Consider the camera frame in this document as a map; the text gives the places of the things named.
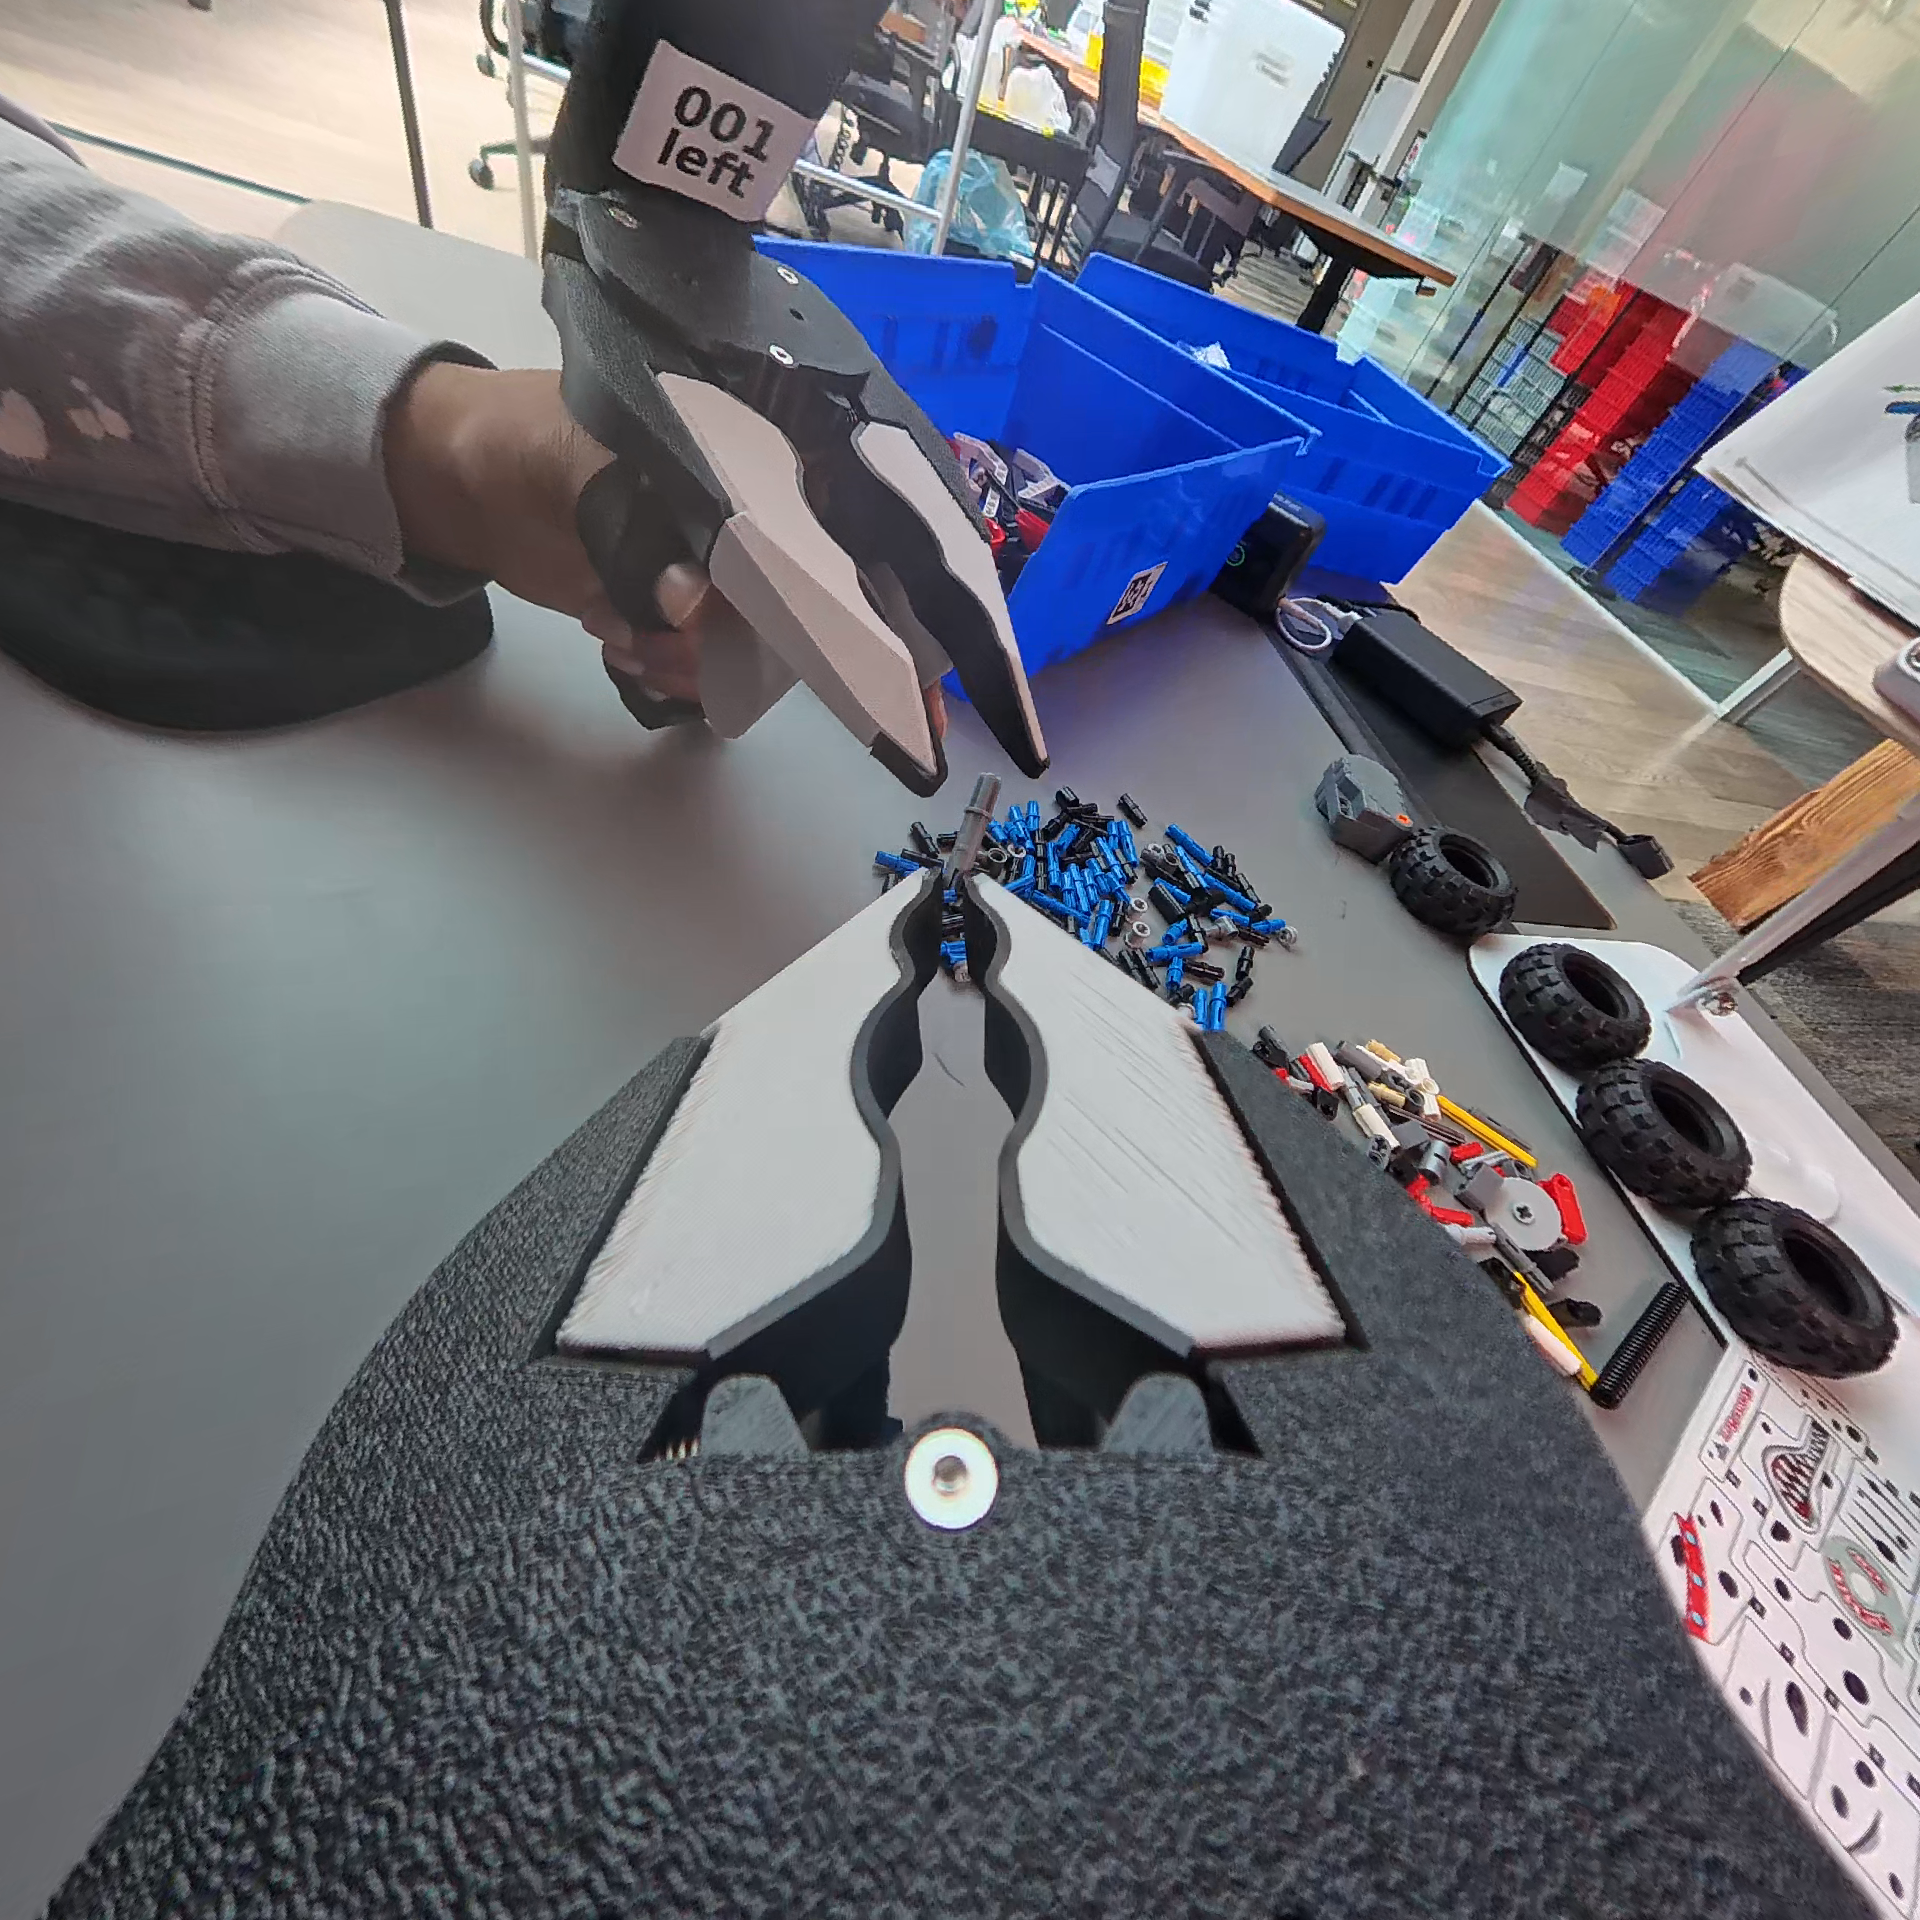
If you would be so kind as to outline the white storage box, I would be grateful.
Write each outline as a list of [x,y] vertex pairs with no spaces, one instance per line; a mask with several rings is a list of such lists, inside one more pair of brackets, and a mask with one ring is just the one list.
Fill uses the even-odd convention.
[[1344,26],[1296,2],[1188,2],[1160,116],[1190,132],[1291,127],[1327,80]]

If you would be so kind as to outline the black power bank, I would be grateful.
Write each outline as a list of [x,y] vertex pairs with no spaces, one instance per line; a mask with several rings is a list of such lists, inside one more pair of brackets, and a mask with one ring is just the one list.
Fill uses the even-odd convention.
[[1291,496],[1274,496],[1223,560],[1210,592],[1248,617],[1274,624],[1327,533],[1326,516]]

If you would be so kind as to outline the wooden office table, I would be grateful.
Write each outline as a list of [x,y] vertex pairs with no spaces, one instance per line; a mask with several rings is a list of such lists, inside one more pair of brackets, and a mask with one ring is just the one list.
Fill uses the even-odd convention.
[[[1072,48],[1046,31],[1031,31],[1023,23],[1015,30],[1015,48],[1053,66],[1062,85],[1076,98],[1093,101],[1096,95],[1096,69],[1079,58]],[[1344,207],[1327,192],[1299,183],[1288,175],[1268,172],[1248,172],[1214,150],[1205,138],[1187,127],[1178,127],[1158,109],[1140,105],[1135,109],[1138,126],[1150,148],[1164,153],[1178,148],[1184,159],[1165,159],[1168,185],[1173,174],[1187,167],[1187,177],[1203,177],[1210,185],[1230,185],[1239,196],[1234,213],[1260,207],[1275,218],[1286,218],[1317,247],[1323,257],[1307,298],[1294,322],[1310,333],[1326,338],[1338,336],[1338,325],[1354,309],[1358,278],[1402,281],[1414,287],[1418,297],[1436,297],[1455,285],[1455,273],[1430,256],[1429,248],[1370,224],[1354,207]]]

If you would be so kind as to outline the dark grey axle pin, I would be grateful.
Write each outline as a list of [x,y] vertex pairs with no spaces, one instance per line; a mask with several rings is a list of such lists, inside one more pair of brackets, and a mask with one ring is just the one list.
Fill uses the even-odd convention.
[[968,880],[976,876],[976,863],[989,840],[994,826],[1000,781],[996,774],[979,774],[966,798],[962,822],[958,824],[942,868],[942,902],[943,908],[959,908],[966,898]]

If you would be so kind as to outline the blue storage bin with tag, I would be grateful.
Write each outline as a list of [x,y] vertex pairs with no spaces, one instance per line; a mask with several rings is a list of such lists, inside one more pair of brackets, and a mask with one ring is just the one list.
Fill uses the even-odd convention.
[[1066,481],[1006,592],[1029,678],[1205,592],[1314,439],[1068,278],[772,233],[758,248],[814,281],[946,436],[1021,447]]

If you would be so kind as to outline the sticker sheet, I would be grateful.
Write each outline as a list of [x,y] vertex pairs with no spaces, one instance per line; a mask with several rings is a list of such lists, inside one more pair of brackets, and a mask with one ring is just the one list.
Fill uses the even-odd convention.
[[1648,1502],[1662,1584],[1877,1914],[1918,1913],[1915,1354],[1819,1380],[1730,1344]]

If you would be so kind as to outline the grey desk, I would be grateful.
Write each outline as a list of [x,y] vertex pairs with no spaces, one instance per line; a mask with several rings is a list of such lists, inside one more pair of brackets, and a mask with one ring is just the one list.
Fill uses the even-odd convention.
[[1266,1069],[1351,1334],[1195,1370],[1239,1446],[976,1420],[942,1532],[902,1440],[668,1460],[680,1369],[554,1351],[914,808],[510,605],[255,738],[5,673],[5,1913],[1869,1914],[1570,1391]]

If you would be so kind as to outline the round wooden table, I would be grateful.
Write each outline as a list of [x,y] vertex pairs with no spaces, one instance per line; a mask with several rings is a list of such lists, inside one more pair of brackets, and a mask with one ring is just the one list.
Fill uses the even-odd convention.
[[1883,741],[1692,873],[1693,887],[1740,930],[1786,930],[1787,908],[1813,904],[1826,880],[1858,889],[1892,876],[1901,853],[1890,840],[1915,830],[1918,721],[1877,686],[1914,631],[1815,554],[1787,566],[1781,625],[1804,677],[1848,703]]

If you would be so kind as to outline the black toy tire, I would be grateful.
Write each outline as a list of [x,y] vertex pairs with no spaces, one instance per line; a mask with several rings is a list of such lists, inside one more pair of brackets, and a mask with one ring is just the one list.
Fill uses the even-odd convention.
[[1638,991],[1594,951],[1534,943],[1506,960],[1498,999],[1516,1032],[1573,1073],[1638,1057],[1651,1012]]
[[1747,1189],[1754,1157],[1733,1116],[1684,1072],[1621,1061],[1575,1092],[1575,1126],[1622,1189],[1667,1208],[1714,1208]]
[[1877,1374],[1896,1346],[1883,1285],[1813,1214],[1740,1197],[1692,1231],[1699,1281],[1727,1328],[1762,1358],[1805,1376]]
[[1382,871],[1413,918],[1461,943],[1512,918],[1518,884],[1498,853],[1467,831],[1422,826],[1398,844]]

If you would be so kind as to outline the white book stand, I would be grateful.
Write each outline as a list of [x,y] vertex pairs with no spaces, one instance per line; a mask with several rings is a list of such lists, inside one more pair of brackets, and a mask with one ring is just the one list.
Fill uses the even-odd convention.
[[[1741,1128],[1751,1150],[1751,1177],[1740,1197],[1767,1197],[1804,1208],[1834,1230],[1883,1285],[1901,1337],[1901,1329],[1915,1321],[1915,1208],[1770,1049],[1747,1018],[1740,999],[1748,977],[1794,960],[1836,930],[1869,918],[1914,889],[1915,830],[1900,831],[1890,844],[1901,853],[1892,876],[1862,887],[1851,887],[1843,878],[1826,880],[1818,887],[1813,904],[1787,908],[1782,930],[1754,927],[1700,968],[1690,968],[1683,958],[1651,943],[1622,938],[1576,943],[1534,938],[1525,933],[1491,933],[1470,948],[1470,958],[1495,1012],[1519,1040],[1547,1089],[1570,1117],[1575,1117],[1576,1087],[1591,1072],[1573,1073],[1554,1066],[1528,1046],[1500,1008],[1498,981],[1506,960],[1534,943],[1570,943],[1615,968],[1651,1012],[1651,1040],[1638,1057],[1670,1065],[1699,1080]],[[1709,1322],[1741,1342],[1712,1305],[1693,1269],[1692,1231],[1714,1206],[1659,1206],[1622,1189],[1605,1168],[1599,1170],[1631,1201]]]

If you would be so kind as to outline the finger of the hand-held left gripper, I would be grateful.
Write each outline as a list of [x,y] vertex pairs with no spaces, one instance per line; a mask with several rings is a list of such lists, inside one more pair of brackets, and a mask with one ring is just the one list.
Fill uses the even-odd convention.
[[744,736],[803,682],[901,783],[934,792],[946,761],[917,662],[808,506],[791,441],[712,384],[661,374],[661,389],[726,498],[704,565],[726,604],[704,615],[710,730]]
[[850,446],[877,486],[880,560],[912,617],[1015,767],[1042,774],[1046,742],[987,535],[906,426],[861,422]]

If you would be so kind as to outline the pile of blue black pins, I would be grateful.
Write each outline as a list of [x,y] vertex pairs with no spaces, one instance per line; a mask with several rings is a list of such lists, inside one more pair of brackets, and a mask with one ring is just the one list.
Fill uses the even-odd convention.
[[972,873],[1207,1032],[1248,999],[1260,953],[1299,945],[1230,847],[1157,830],[1130,792],[1012,799],[980,830]]

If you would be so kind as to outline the blue plastic bag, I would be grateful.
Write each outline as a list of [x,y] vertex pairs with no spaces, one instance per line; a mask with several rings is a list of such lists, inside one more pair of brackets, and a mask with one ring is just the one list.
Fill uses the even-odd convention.
[[[939,148],[922,168],[914,204],[924,205],[927,216],[902,221],[902,245],[909,253],[927,256],[932,252],[950,159],[954,153]],[[1026,224],[1023,201],[1003,159],[980,150],[966,153],[954,196],[943,253],[1003,261],[1021,271],[1035,266],[1035,241]]]

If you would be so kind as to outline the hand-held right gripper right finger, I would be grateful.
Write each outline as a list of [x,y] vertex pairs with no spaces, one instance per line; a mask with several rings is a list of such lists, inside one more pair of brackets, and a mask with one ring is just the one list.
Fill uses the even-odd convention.
[[1100,1313],[1165,1354],[1330,1349],[1349,1321],[1205,1034],[994,880],[966,882],[982,1065],[1007,1110],[1007,1326]]

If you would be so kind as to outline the black power adapter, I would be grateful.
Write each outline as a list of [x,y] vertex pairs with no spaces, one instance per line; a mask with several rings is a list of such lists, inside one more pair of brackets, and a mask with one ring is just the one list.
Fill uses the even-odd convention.
[[1500,734],[1522,696],[1404,608],[1363,608],[1330,662],[1437,746],[1464,752]]

